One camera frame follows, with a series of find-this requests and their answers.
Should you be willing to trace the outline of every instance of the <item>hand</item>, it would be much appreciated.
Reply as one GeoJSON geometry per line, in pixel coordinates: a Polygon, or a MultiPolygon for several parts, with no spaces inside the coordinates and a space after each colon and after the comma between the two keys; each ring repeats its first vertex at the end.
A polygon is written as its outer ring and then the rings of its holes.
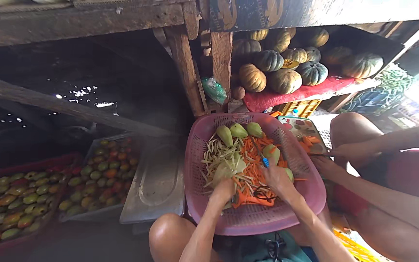
{"type": "Polygon", "coordinates": [[[299,194],[285,169],[276,166],[273,158],[269,158],[269,168],[263,167],[262,170],[268,186],[283,200],[288,201],[293,195],[299,194]]]}
{"type": "Polygon", "coordinates": [[[315,164],[315,167],[318,170],[318,172],[331,181],[335,181],[338,175],[347,172],[329,158],[311,157],[311,161],[313,162],[313,164],[315,164]]]}
{"type": "Polygon", "coordinates": [[[224,206],[232,200],[235,193],[234,181],[232,179],[224,179],[219,182],[209,199],[210,201],[215,201],[218,205],[224,206]]]}
{"type": "Polygon", "coordinates": [[[344,157],[349,162],[364,163],[369,161],[376,155],[377,150],[370,141],[343,144],[331,150],[329,155],[334,157],[344,157]]]}

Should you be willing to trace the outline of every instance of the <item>plastic bag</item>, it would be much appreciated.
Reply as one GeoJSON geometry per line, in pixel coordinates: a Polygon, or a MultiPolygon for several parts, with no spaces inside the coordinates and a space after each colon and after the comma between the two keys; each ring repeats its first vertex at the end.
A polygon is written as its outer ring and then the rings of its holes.
{"type": "Polygon", "coordinates": [[[201,85],[205,94],[213,99],[218,104],[223,104],[227,98],[226,90],[219,84],[214,77],[203,78],[201,85]]]}

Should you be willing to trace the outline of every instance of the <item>blue knife handle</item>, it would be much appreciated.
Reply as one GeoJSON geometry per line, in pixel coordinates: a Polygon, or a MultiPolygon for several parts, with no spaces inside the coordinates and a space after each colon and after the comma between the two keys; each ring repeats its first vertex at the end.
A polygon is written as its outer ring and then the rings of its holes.
{"type": "Polygon", "coordinates": [[[263,158],[263,164],[265,164],[265,167],[268,168],[269,167],[269,161],[267,158],[263,158]]]}

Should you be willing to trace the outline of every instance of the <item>person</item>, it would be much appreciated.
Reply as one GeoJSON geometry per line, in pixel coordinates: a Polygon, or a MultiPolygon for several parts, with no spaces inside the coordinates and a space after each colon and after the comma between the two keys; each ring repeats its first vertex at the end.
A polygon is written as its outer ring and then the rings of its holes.
{"type": "Polygon", "coordinates": [[[312,158],[333,181],[335,202],[352,229],[396,262],[419,261],[419,127],[383,134],[358,113],[330,125],[334,162],[312,158]],[[346,172],[347,162],[361,177],[346,172]]]}
{"type": "MultiPolygon", "coordinates": [[[[311,211],[283,168],[270,164],[268,169],[264,169],[264,174],[270,188],[292,207],[320,262],[355,261],[325,223],[311,211]]],[[[221,181],[211,194],[206,210],[196,227],[176,214],[169,213],[158,218],[149,232],[149,246],[154,262],[221,261],[212,249],[212,242],[221,211],[234,194],[234,182],[230,179],[221,181]]],[[[245,257],[244,261],[258,260],[245,257]]]]}

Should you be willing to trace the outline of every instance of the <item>pumpkin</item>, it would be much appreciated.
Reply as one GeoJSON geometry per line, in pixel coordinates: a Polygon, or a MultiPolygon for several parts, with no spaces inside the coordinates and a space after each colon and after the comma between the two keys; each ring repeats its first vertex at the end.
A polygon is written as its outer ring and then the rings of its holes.
{"type": "Polygon", "coordinates": [[[284,59],[297,61],[299,63],[305,63],[307,59],[306,51],[302,48],[287,49],[286,51],[282,52],[281,56],[284,59]]]}
{"type": "Polygon", "coordinates": [[[321,27],[306,27],[299,32],[299,37],[306,46],[320,47],[329,40],[329,33],[321,27]]]}
{"type": "Polygon", "coordinates": [[[286,29],[277,31],[277,34],[270,34],[270,37],[266,39],[267,49],[278,51],[282,53],[285,51],[290,44],[290,32],[286,29]]]}
{"type": "Polygon", "coordinates": [[[248,38],[261,41],[266,38],[266,36],[268,35],[268,32],[269,32],[269,29],[261,29],[261,30],[252,31],[249,33],[248,38]]]}
{"type": "Polygon", "coordinates": [[[290,34],[290,38],[293,38],[297,33],[297,29],[295,27],[284,28],[284,30],[286,30],[290,34]]]}
{"type": "Polygon", "coordinates": [[[318,63],[321,60],[321,53],[316,47],[305,47],[306,62],[318,63]]]}
{"type": "Polygon", "coordinates": [[[382,57],[372,53],[352,56],[342,64],[342,73],[354,78],[367,78],[376,74],[384,65],[382,57]]]}
{"type": "Polygon", "coordinates": [[[251,57],[255,53],[261,52],[261,45],[257,40],[239,39],[234,41],[233,57],[251,57]]]}
{"type": "Polygon", "coordinates": [[[266,87],[266,76],[253,64],[242,65],[239,78],[246,91],[261,92],[266,87]]]}
{"type": "Polygon", "coordinates": [[[302,86],[302,77],[292,69],[282,68],[269,76],[268,85],[274,92],[286,95],[302,86]]]}
{"type": "Polygon", "coordinates": [[[327,65],[341,65],[352,55],[352,50],[347,47],[334,47],[326,51],[321,57],[321,62],[327,65]]]}
{"type": "Polygon", "coordinates": [[[326,80],[328,69],[320,63],[305,62],[298,66],[297,72],[302,76],[304,85],[314,86],[326,80]]]}
{"type": "Polygon", "coordinates": [[[263,72],[279,70],[284,64],[284,58],[273,50],[259,52],[255,56],[255,65],[263,72]]]}
{"type": "Polygon", "coordinates": [[[284,64],[282,65],[281,68],[288,68],[288,69],[295,70],[298,67],[299,64],[300,63],[297,62],[297,61],[291,61],[289,59],[284,59],[284,64]]]}

